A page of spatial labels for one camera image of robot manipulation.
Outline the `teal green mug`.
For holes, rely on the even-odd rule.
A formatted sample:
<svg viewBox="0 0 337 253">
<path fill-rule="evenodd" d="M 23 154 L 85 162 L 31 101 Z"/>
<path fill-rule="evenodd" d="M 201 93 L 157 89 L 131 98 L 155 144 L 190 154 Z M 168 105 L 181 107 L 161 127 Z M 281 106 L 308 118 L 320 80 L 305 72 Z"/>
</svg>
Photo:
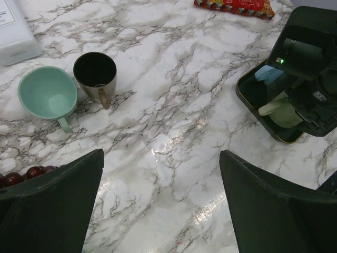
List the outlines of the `teal green mug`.
<svg viewBox="0 0 337 253">
<path fill-rule="evenodd" d="M 71 76 L 54 66 L 30 71 L 20 81 L 18 99 L 30 114 L 56 120 L 65 133 L 72 132 L 70 115 L 77 107 L 78 91 Z"/>
</svg>

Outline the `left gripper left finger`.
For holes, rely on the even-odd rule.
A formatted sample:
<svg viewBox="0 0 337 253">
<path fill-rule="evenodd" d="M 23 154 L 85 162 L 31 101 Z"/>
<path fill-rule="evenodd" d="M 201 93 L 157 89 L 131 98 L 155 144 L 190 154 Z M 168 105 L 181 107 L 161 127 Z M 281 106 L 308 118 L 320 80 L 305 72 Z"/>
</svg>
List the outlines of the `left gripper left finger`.
<svg viewBox="0 0 337 253">
<path fill-rule="evenodd" d="M 82 252 L 104 167 L 93 150 L 1 190 L 1 252 Z"/>
</svg>

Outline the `brown patterned mug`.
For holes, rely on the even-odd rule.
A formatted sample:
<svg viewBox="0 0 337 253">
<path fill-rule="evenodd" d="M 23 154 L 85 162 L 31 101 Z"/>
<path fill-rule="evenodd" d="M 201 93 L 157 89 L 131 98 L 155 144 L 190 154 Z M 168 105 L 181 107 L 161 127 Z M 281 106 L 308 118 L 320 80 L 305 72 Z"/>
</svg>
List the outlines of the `brown patterned mug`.
<svg viewBox="0 0 337 253">
<path fill-rule="evenodd" d="M 111 57 L 101 52 L 85 53 L 75 61 L 73 74 L 92 101 L 109 109 L 117 81 L 117 67 Z"/>
</svg>

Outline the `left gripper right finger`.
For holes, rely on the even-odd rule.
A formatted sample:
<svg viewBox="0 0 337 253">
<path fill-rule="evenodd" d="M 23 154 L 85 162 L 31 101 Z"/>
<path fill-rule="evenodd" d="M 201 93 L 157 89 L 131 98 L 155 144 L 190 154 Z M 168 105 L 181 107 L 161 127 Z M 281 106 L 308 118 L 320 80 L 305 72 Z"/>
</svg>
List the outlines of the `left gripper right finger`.
<svg viewBox="0 0 337 253">
<path fill-rule="evenodd" d="M 336 175 L 313 190 L 229 150 L 220 171 L 240 252 L 336 252 Z"/>
</svg>

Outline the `sage green mug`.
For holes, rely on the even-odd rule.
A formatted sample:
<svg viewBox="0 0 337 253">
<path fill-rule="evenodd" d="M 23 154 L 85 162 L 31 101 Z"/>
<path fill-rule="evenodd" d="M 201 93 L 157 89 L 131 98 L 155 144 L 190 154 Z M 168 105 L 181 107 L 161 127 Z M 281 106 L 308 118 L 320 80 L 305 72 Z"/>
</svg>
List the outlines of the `sage green mug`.
<svg viewBox="0 0 337 253">
<path fill-rule="evenodd" d="M 303 122 L 289 103 L 288 96 L 282 92 L 268 104 L 258 109 L 260 116 L 269 116 L 271 120 L 282 128 L 292 128 Z"/>
</svg>

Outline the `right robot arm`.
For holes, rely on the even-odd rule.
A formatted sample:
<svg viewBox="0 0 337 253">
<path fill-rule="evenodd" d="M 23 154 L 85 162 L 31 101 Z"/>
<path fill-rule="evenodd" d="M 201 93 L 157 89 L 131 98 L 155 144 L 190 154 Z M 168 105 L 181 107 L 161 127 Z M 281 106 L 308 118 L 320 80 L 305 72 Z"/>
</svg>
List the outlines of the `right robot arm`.
<svg viewBox="0 0 337 253">
<path fill-rule="evenodd" d="M 300 6 L 293 10 L 266 64 L 282 71 L 267 88 L 302 120 L 294 127 L 316 137 L 336 128 L 336 11 Z"/>
</svg>

